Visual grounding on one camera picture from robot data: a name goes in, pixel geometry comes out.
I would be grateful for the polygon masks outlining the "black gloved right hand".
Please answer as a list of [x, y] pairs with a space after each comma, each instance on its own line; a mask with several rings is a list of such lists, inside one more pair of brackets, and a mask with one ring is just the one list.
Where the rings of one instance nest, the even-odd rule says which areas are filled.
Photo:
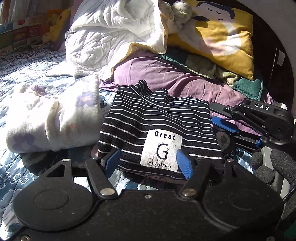
[[254, 175], [270, 185], [286, 203], [295, 193], [295, 161], [278, 149], [264, 148], [251, 156]]

